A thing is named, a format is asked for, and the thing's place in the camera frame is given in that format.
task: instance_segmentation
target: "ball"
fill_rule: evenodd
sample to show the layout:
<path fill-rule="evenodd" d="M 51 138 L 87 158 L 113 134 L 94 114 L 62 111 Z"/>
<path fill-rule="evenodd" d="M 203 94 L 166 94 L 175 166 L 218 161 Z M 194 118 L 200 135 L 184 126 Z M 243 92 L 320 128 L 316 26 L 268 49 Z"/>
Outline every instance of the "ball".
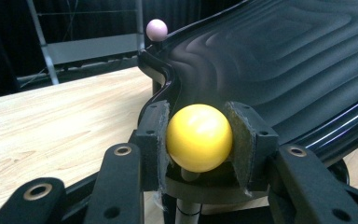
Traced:
<path fill-rule="evenodd" d="M 226 160 L 232 148 L 232 131 L 226 117 L 209 105 L 189 105 L 170 120 L 167 150 L 182 168 L 203 173 Z"/>
<path fill-rule="evenodd" d="M 152 20 L 146 26 L 147 37 L 151 41 L 163 41 L 168 34 L 167 25 L 161 20 Z"/>

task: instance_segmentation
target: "black curved surface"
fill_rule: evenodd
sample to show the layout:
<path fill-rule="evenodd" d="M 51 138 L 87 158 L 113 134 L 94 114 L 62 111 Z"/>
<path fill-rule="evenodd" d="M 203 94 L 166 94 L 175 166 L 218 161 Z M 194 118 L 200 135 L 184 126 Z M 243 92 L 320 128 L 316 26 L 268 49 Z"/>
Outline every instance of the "black curved surface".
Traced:
<path fill-rule="evenodd" d="M 168 99 L 172 113 L 241 102 L 280 144 L 293 142 L 358 104 L 358 1 L 243 2 L 142 51 L 139 63 L 165 83 L 150 102 Z"/>

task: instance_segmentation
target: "table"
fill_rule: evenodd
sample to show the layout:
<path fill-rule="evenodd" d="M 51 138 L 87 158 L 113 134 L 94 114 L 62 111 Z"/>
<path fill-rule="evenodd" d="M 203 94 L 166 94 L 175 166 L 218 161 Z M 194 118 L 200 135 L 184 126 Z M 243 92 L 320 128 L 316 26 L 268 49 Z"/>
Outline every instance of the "table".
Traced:
<path fill-rule="evenodd" d="M 68 187 L 97 172 L 104 152 L 136 129 L 151 83 L 134 67 L 0 97 L 0 207 L 35 178 L 57 177 Z M 358 150 L 346 162 L 358 188 Z M 145 223 L 162 223 L 152 195 L 145 194 Z"/>

